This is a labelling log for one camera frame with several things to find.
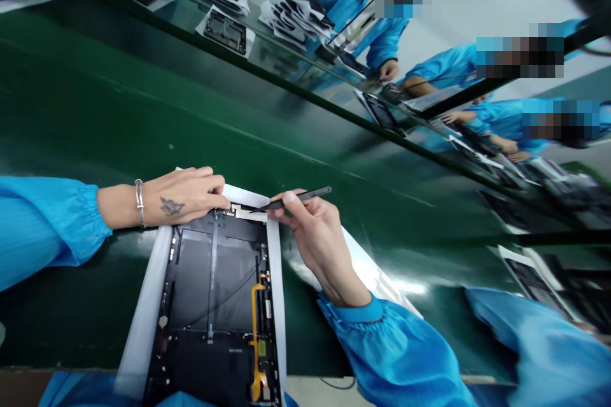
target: blue anti-static smock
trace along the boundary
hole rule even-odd
[[[522,137],[523,104],[538,102],[542,99],[503,100],[471,106],[468,111],[477,113],[476,119],[465,124],[476,134],[484,136],[487,132],[499,135],[508,140],[517,141],[520,151],[528,151],[538,156],[549,144],[546,139],[529,139]]]
[[[327,16],[335,23],[339,32],[354,19],[367,5],[369,0],[317,0],[325,9]],[[359,56],[370,46],[367,54],[367,66],[377,69],[389,59],[397,58],[398,42],[409,18],[380,18],[363,37],[352,53]]]
[[[460,85],[463,88],[470,87],[483,78],[475,79],[477,70],[477,49],[475,43],[460,45],[450,48],[430,59],[416,65],[405,74],[405,79],[413,76],[430,81],[437,89]],[[436,78],[450,78],[441,81],[432,81]]]
[[[70,179],[0,177],[0,290],[44,267],[76,266],[94,255],[112,234],[97,210],[96,192],[96,186]],[[318,304],[370,402],[392,407],[474,405],[456,356],[426,321],[375,298],[366,307],[338,308],[321,295]],[[111,387],[107,374],[57,373],[40,405],[129,405],[111,396]],[[207,404],[176,394],[161,405]]]
[[[512,407],[607,407],[611,350],[540,302],[488,288],[468,288],[475,316],[517,352]]]

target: wrist tattoo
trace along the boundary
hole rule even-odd
[[[175,214],[179,214],[180,210],[182,210],[185,206],[183,203],[176,203],[172,199],[164,199],[163,197],[160,197],[160,199],[161,203],[163,204],[161,206],[161,209],[163,210],[166,216],[173,216]]]

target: silver bracelet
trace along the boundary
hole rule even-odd
[[[144,223],[144,202],[142,200],[142,180],[137,179],[134,181],[136,185],[136,208],[140,209],[140,227],[142,229],[146,229],[146,224]]]

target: elastic cuff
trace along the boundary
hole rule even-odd
[[[111,228],[109,228],[100,210],[97,207],[97,190],[99,188],[94,184],[84,184],[81,188],[81,195],[83,197],[83,207],[85,208],[85,215],[90,224],[90,231],[95,234],[99,234],[102,237],[110,237],[113,234]]]
[[[369,305],[358,308],[336,307],[323,294],[319,294],[318,303],[325,315],[332,316],[337,322],[375,322],[380,321],[384,314],[382,303],[372,294]]]

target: green work surface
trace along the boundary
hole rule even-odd
[[[107,7],[58,0],[0,15],[0,36],[0,173],[109,186],[210,165],[263,195],[332,186],[343,225],[462,372],[514,379],[512,355],[460,288],[517,291],[484,246],[503,234],[479,184],[391,142],[357,153],[375,133]],[[116,368],[154,238],[118,231],[85,266],[0,294],[0,365]],[[281,241],[295,254],[290,234]],[[349,373],[315,292],[287,263],[283,280],[289,374]]]
[[[271,41],[269,30],[266,31],[265,26],[256,21],[256,13],[247,18],[248,25],[257,30],[257,37],[249,58],[245,59],[195,32],[195,26],[203,19],[205,12],[210,8],[210,4],[202,3],[201,0],[175,0],[155,12],[143,8],[132,0],[93,0],[93,5],[79,0],[74,1],[78,1],[78,7],[73,4],[66,6],[65,2],[54,2],[53,7],[44,8],[43,11],[66,27],[96,38],[123,52],[146,59],[160,68],[168,69],[198,83],[206,84],[215,90],[221,88],[221,91],[229,91],[232,94],[239,93],[240,96],[245,97],[251,97],[253,93],[250,86],[234,79],[235,74],[242,75],[243,72],[234,73],[237,69],[233,67],[231,67],[232,72],[226,71],[228,67],[226,63],[233,64],[240,70],[258,76],[259,79],[244,76],[244,79],[253,81],[256,87],[252,89],[255,93],[260,87],[268,88],[269,84],[267,83],[272,83],[274,94],[271,101],[274,103],[279,100],[279,94],[282,94],[282,100],[280,104],[277,104],[276,108],[278,109],[276,111],[279,112],[280,108],[284,111],[281,114],[284,120],[290,122],[293,135],[301,134],[301,132],[293,129],[294,125],[298,125],[304,120],[312,122],[313,120],[308,116],[317,113],[314,107],[308,107],[307,104],[304,104],[306,101],[349,121],[355,125],[353,128],[360,127],[359,132],[364,130],[374,134],[349,135],[350,144],[345,145],[349,146],[349,154],[344,159],[352,161],[354,158],[369,159],[376,156],[382,162],[386,160],[395,162],[397,156],[403,154],[400,148],[406,149],[415,153],[415,155],[408,155],[412,174],[420,173],[426,169],[426,167],[413,167],[416,160],[432,161],[467,176],[476,183],[483,184],[524,202],[537,211],[547,212],[536,189],[530,189],[528,192],[512,191],[502,186],[492,175],[479,170],[475,165],[468,164],[459,156],[433,153],[430,149],[432,148],[431,145],[445,144],[445,141],[439,133],[431,130],[431,126],[422,129],[418,135],[413,135],[408,140],[372,122],[371,115],[355,97],[354,85],[347,83],[343,76],[339,76],[337,66],[320,65],[317,60],[311,59],[309,54],[306,57],[303,53],[296,53],[295,50],[291,50],[288,47],[290,45],[282,45],[277,41]],[[100,4],[110,6],[111,9],[103,9]],[[226,63],[217,64],[218,59],[211,56],[222,59]],[[214,67],[206,68],[208,65],[214,65]],[[269,101],[266,100],[265,104],[267,105],[266,109],[268,109],[270,107]],[[260,107],[260,101],[256,100],[253,106]],[[412,118],[410,123],[412,121],[416,124],[423,123],[419,118]],[[235,116],[230,116],[229,119],[226,117],[215,119],[222,122],[227,120],[227,123],[232,127],[242,128],[239,126],[239,122],[236,125],[238,120]],[[319,126],[320,130],[324,132],[328,130],[328,127],[329,125],[326,122],[321,122]],[[248,125],[245,132],[253,133],[252,126]],[[280,132],[280,134],[277,137],[280,139],[279,143],[274,143],[284,145],[286,136],[282,135],[283,132]],[[269,133],[262,138],[271,139]],[[314,142],[313,146],[320,145],[318,139],[318,136],[310,139],[311,142]],[[427,179],[430,178],[428,171],[425,171],[423,176]]]

